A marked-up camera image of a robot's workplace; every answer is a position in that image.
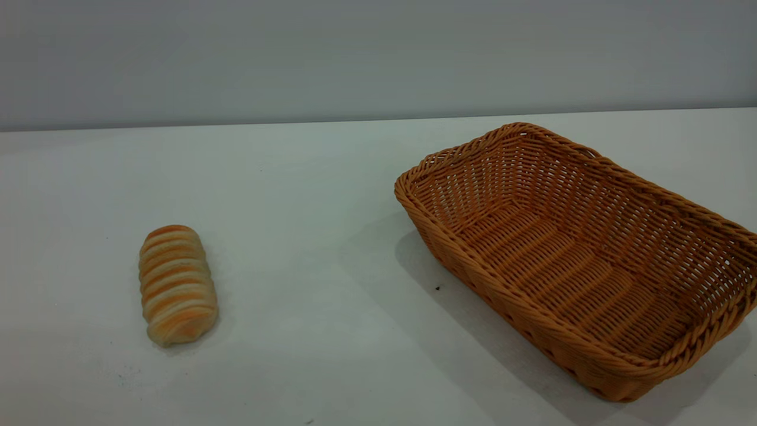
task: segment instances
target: bread roll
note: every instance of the bread roll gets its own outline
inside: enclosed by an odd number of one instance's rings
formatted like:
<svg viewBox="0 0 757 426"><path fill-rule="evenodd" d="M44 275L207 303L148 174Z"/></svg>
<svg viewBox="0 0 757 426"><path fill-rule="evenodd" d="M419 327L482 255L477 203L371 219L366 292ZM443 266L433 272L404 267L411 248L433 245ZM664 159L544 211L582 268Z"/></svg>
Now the bread roll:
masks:
<svg viewBox="0 0 757 426"><path fill-rule="evenodd" d="M218 301L200 237L190 227L152 231L139 251L147 335L163 347L194 342L213 327Z"/></svg>

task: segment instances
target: wicker basket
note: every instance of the wicker basket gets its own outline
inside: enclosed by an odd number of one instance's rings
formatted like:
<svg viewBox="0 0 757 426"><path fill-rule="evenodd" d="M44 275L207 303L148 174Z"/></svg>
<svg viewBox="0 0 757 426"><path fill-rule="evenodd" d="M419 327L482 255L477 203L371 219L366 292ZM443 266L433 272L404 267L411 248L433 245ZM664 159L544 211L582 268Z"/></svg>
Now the wicker basket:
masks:
<svg viewBox="0 0 757 426"><path fill-rule="evenodd" d="M605 399L685 371L757 303L755 234L533 124L429 155L395 194L444 267Z"/></svg>

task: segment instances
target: white wall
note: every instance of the white wall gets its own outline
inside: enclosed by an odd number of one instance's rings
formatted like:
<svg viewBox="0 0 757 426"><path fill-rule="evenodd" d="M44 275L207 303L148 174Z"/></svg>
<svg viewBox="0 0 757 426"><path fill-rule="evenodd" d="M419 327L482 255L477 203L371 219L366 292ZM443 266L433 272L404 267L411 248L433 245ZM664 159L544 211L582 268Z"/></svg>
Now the white wall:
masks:
<svg viewBox="0 0 757 426"><path fill-rule="evenodd" d="M757 105L757 0L0 0L0 129Z"/></svg>

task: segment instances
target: tabletop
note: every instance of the tabletop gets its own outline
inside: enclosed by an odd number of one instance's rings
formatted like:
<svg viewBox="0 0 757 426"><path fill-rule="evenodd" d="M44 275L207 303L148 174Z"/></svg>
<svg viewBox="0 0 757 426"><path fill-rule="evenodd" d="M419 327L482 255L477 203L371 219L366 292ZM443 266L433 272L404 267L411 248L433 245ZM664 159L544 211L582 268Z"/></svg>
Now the tabletop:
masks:
<svg viewBox="0 0 757 426"><path fill-rule="evenodd" d="M513 121L757 230L757 108L0 133L0 423L757 423L757 315L608 403L435 261L394 181ZM220 317L162 349L137 260L167 224Z"/></svg>

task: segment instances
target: basket bottom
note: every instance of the basket bottom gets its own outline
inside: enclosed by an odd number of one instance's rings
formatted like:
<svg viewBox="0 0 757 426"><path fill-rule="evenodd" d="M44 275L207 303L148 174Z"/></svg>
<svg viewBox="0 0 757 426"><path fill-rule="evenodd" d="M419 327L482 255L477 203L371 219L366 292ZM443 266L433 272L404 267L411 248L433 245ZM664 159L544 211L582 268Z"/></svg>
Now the basket bottom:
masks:
<svg viewBox="0 0 757 426"><path fill-rule="evenodd" d="M657 359L693 323L673 293L612 265L532 211L507 205L459 234L508 285L623 352Z"/></svg>

